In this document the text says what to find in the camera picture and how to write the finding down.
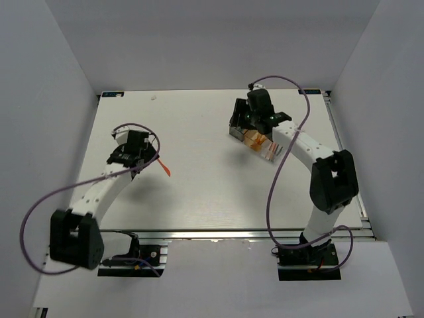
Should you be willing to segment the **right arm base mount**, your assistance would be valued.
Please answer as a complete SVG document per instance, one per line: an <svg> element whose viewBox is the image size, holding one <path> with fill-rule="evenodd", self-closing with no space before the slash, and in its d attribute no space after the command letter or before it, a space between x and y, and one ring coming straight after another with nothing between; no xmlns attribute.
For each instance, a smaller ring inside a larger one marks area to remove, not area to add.
<svg viewBox="0 0 424 318"><path fill-rule="evenodd" d="M277 258L278 279L281 282L341 280L339 258L334 244L317 256L308 257L305 249L288 250L275 246L271 250Z"/></svg>

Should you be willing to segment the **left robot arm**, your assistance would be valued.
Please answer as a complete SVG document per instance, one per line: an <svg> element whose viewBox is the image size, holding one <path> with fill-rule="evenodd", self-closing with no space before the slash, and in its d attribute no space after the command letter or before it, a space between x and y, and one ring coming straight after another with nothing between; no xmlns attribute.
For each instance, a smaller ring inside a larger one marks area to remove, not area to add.
<svg viewBox="0 0 424 318"><path fill-rule="evenodd" d="M92 270L102 261L105 244L100 224L118 195L158 157L151 132L117 129L118 146L106 161L98 180L85 194L50 218L50 257L54 261Z"/></svg>

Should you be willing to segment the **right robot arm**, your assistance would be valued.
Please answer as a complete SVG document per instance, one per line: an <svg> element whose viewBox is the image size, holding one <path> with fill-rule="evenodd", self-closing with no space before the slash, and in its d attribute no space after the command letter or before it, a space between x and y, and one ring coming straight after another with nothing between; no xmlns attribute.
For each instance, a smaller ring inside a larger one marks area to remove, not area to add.
<svg viewBox="0 0 424 318"><path fill-rule="evenodd" d="M330 236L339 230L335 225L341 212L358 195L358 180L352 154L336 151L309 136L284 112L275 112L266 89L253 89L246 99L237 99L231 127L256 130L281 146L284 157L293 154L310 172L309 196L313 203L311 216L299 238L299 244L282 245L287 250L299 249L300 258L314 264L323 256Z"/></svg>

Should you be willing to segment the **orange knife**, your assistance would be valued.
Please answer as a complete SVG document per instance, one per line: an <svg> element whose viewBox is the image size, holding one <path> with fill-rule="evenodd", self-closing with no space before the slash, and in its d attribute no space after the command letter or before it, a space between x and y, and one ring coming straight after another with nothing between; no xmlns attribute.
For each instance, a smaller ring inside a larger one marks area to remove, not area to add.
<svg viewBox="0 0 424 318"><path fill-rule="evenodd" d="M161 159L157 159L157 162L159 163L159 165L161 165L161 167L163 168L163 170L166 172L166 174L171 177L171 171L170 169L161 161Z"/></svg>

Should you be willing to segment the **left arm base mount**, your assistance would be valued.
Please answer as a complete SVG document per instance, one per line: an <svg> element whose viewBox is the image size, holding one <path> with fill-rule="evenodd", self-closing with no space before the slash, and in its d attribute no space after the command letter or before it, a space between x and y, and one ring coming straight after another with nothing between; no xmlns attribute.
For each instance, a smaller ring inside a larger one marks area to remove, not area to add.
<svg viewBox="0 0 424 318"><path fill-rule="evenodd" d="M144 238L129 231L102 233L105 250L97 268L99 277L159 278L168 257L168 242Z"/></svg>

